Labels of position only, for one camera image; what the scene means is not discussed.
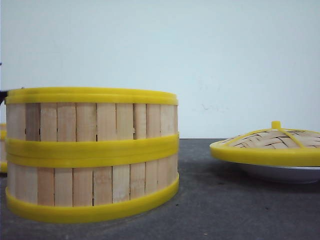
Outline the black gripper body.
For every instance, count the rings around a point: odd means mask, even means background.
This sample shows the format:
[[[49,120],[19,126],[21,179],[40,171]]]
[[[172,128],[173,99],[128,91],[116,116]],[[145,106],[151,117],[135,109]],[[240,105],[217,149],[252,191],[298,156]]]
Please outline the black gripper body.
[[[0,91],[0,105],[5,101],[8,93],[8,91]]]

